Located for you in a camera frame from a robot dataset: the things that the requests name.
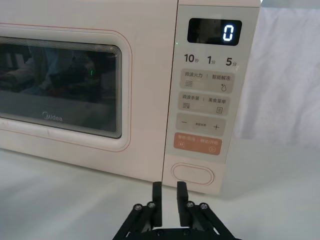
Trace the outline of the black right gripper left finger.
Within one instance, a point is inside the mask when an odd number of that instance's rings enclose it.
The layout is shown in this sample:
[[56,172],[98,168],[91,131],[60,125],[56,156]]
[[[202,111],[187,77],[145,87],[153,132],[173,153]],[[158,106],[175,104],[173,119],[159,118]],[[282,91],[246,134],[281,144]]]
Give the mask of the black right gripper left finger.
[[152,184],[152,200],[146,205],[135,204],[113,237],[115,240],[150,240],[162,226],[162,183]]

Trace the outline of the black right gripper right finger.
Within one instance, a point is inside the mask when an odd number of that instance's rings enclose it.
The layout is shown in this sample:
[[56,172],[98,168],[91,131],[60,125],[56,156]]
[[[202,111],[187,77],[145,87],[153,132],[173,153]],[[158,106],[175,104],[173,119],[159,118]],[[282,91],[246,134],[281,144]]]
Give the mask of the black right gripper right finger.
[[186,234],[190,240],[234,240],[218,216],[211,210],[208,203],[196,204],[189,200],[187,184],[177,182],[177,206],[181,227],[187,227]]

